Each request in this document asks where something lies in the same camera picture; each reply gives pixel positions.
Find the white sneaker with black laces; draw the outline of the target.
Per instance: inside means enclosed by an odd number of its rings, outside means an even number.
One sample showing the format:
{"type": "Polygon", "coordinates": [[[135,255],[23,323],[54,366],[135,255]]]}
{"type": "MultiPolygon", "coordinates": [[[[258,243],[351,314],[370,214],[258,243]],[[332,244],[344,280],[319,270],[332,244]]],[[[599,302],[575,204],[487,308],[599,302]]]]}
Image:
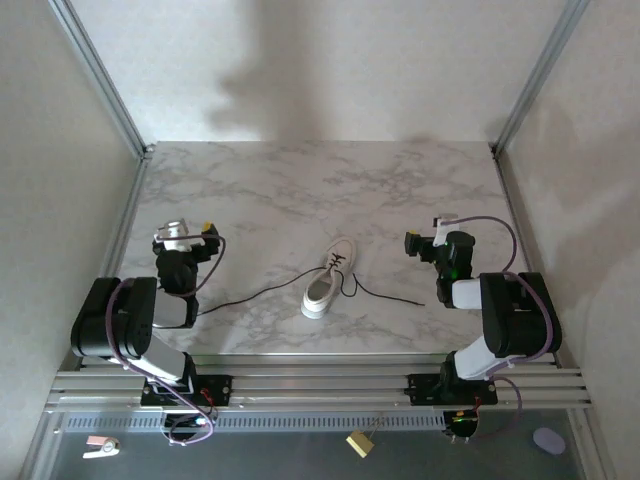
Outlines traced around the white sneaker with black laces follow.
{"type": "MultiPolygon", "coordinates": [[[[248,302],[250,302],[250,301],[252,301],[254,299],[257,299],[258,297],[260,297],[260,296],[262,296],[262,295],[264,295],[264,294],[266,294],[268,292],[280,290],[280,289],[282,289],[284,287],[287,287],[289,285],[292,285],[292,284],[296,283],[298,280],[302,279],[303,277],[305,277],[305,276],[307,276],[307,275],[309,275],[311,273],[315,273],[317,271],[324,270],[324,269],[325,269],[324,266],[317,266],[317,267],[310,268],[310,269],[308,269],[306,271],[303,271],[302,273],[298,274],[296,277],[293,277],[291,280],[289,280],[287,282],[268,286],[268,287],[263,288],[262,290],[259,290],[255,294],[253,294],[253,295],[251,295],[249,297],[246,297],[244,299],[225,302],[225,303],[219,304],[217,306],[207,308],[204,311],[199,311],[196,314],[196,317],[199,318],[199,317],[211,314],[213,312],[216,312],[218,310],[221,310],[221,309],[224,309],[224,308],[227,308],[227,307],[233,307],[233,306],[238,306],[238,305],[242,305],[242,304],[248,303],[248,302]]],[[[425,303],[421,303],[421,302],[417,302],[417,301],[413,301],[413,300],[409,300],[409,299],[405,299],[405,298],[401,298],[401,297],[394,297],[394,296],[374,293],[373,291],[367,289],[359,281],[359,279],[358,279],[358,277],[356,276],[355,273],[351,274],[353,282],[354,282],[353,292],[352,293],[347,293],[344,290],[346,277],[345,277],[345,275],[343,273],[340,273],[339,276],[340,276],[340,282],[339,282],[339,285],[338,285],[338,291],[339,291],[339,294],[342,295],[345,298],[354,298],[354,297],[356,297],[358,295],[358,293],[360,291],[363,291],[367,295],[369,295],[371,297],[374,297],[374,298],[378,298],[378,299],[401,302],[401,303],[412,305],[412,306],[416,306],[416,307],[425,307],[426,306],[425,303]]]]}

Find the base electronics board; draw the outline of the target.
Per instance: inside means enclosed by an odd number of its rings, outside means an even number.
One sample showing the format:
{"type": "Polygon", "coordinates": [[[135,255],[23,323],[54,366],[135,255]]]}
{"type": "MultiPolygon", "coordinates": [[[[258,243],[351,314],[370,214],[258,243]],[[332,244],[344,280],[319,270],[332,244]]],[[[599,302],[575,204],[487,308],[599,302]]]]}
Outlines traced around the base electronics board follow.
{"type": "Polygon", "coordinates": [[[209,422],[200,414],[166,414],[161,432],[174,442],[193,442],[212,435],[209,422]]]}
{"type": "Polygon", "coordinates": [[[458,439],[468,443],[477,431],[479,416],[476,410],[445,411],[444,434],[455,443],[458,439]]]}

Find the pink and white clip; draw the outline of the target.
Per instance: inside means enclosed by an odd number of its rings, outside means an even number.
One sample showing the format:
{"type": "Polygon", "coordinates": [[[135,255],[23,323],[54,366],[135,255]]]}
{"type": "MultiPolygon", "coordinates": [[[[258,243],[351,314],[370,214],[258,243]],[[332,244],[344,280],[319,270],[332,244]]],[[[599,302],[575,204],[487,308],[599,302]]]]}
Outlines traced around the pink and white clip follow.
{"type": "Polygon", "coordinates": [[[108,458],[120,453],[120,442],[114,437],[90,435],[86,445],[89,450],[83,453],[83,459],[108,458]]]}

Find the brass padlock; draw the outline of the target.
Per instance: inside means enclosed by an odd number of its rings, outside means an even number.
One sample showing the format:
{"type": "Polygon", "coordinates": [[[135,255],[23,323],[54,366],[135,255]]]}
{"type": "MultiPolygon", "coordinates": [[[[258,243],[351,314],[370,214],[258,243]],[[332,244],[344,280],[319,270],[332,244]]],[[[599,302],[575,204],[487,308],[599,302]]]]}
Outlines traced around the brass padlock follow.
{"type": "Polygon", "coordinates": [[[359,455],[360,458],[366,458],[374,448],[372,438],[380,426],[384,423],[385,416],[375,417],[363,429],[355,429],[347,437],[347,444],[359,455]]]}

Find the purple oval object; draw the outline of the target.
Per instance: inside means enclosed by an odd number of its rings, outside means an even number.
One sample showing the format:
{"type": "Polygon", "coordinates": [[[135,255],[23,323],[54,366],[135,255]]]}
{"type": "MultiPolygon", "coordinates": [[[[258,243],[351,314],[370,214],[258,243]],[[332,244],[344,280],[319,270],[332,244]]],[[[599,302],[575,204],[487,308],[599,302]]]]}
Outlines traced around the purple oval object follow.
{"type": "Polygon", "coordinates": [[[544,452],[559,456],[566,450],[565,440],[554,430],[541,427],[537,428],[532,435],[534,444],[544,452]]]}

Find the aluminium side rail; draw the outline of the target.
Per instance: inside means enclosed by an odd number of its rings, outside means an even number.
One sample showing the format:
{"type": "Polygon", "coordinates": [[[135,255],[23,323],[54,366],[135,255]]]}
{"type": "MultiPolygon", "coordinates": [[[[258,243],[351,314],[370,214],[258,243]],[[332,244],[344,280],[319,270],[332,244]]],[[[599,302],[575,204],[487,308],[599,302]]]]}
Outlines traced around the aluminium side rail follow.
{"type": "Polygon", "coordinates": [[[114,238],[110,244],[106,266],[97,277],[80,308],[71,331],[71,351],[82,361],[82,343],[89,349],[89,355],[97,358],[109,358],[108,335],[105,332],[105,312],[109,298],[118,285],[124,283],[117,277],[119,273],[129,234],[137,211],[138,200],[143,188],[143,180],[150,160],[144,158],[136,171],[134,183],[124,205],[121,219],[114,230],[114,238]]]}
{"type": "MultiPolygon", "coordinates": [[[[504,191],[504,195],[506,199],[505,201],[507,202],[508,208],[510,211],[513,230],[517,237],[518,251],[520,252],[519,255],[522,257],[522,260],[525,264],[524,271],[533,272],[533,270],[535,269],[535,265],[533,262],[534,258],[533,258],[533,253],[531,253],[529,251],[530,249],[528,249],[529,245],[527,243],[527,240],[532,240],[534,247],[536,245],[535,245],[533,236],[529,231],[530,224],[526,218],[526,210],[524,208],[524,203],[522,200],[519,187],[515,180],[513,169],[510,166],[509,159],[507,158],[506,154],[503,157],[501,157],[501,159],[497,159],[497,157],[495,157],[494,163],[495,163],[496,171],[502,185],[502,189],[504,191]]],[[[536,299],[538,297],[535,297],[535,296],[532,297],[530,293],[530,291],[535,290],[533,287],[535,287],[536,285],[538,284],[530,285],[531,288],[529,288],[529,290],[527,290],[528,287],[521,285],[522,294],[526,296],[531,306],[534,307],[534,310],[536,310],[540,315],[543,316],[543,320],[544,320],[544,315],[542,314],[542,310],[540,310],[540,305],[539,305],[540,302],[536,302],[536,299]]],[[[553,303],[551,302],[549,303],[549,305],[550,305],[549,315],[550,317],[552,317],[551,320],[553,321],[558,320],[557,316],[554,316],[556,314],[554,313],[555,307],[553,307],[553,303]]],[[[560,327],[559,321],[553,325],[555,325],[554,327],[555,333],[553,334],[554,340],[552,341],[552,345],[550,349],[547,350],[545,353],[552,354],[555,363],[559,367],[561,367],[562,362],[561,360],[558,359],[559,357],[557,355],[558,355],[558,350],[560,349],[561,343],[562,343],[562,328],[560,327]]]]}

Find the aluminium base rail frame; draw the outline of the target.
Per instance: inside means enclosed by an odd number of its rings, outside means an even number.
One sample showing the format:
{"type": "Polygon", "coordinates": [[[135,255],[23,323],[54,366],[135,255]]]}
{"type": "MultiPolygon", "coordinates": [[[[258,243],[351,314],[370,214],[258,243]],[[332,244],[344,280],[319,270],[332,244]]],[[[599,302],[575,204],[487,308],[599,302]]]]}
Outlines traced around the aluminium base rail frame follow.
{"type": "MultiPolygon", "coordinates": [[[[200,374],[232,376],[228,411],[407,410],[404,390],[410,374],[435,374],[441,355],[197,355],[200,374]]],[[[496,409],[511,410],[521,398],[526,409],[585,409],[592,405],[581,371],[563,368],[552,355],[503,370],[496,409]]],[[[45,401],[53,411],[141,409],[144,380],[93,359],[59,371],[45,401]]]]}

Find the aluminium corner post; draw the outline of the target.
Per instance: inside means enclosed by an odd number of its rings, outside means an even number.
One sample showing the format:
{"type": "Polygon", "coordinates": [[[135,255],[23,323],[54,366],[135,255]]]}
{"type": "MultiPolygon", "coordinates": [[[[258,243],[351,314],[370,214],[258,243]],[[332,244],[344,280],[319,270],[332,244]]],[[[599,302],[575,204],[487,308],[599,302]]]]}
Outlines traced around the aluminium corner post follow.
{"type": "Polygon", "coordinates": [[[129,113],[72,1],[47,2],[134,157],[144,161],[148,144],[129,113]]]}
{"type": "Polygon", "coordinates": [[[590,3],[591,0],[566,0],[564,8],[530,71],[524,87],[507,116],[497,139],[491,144],[491,152],[495,161],[500,160],[515,138],[590,3]]]}

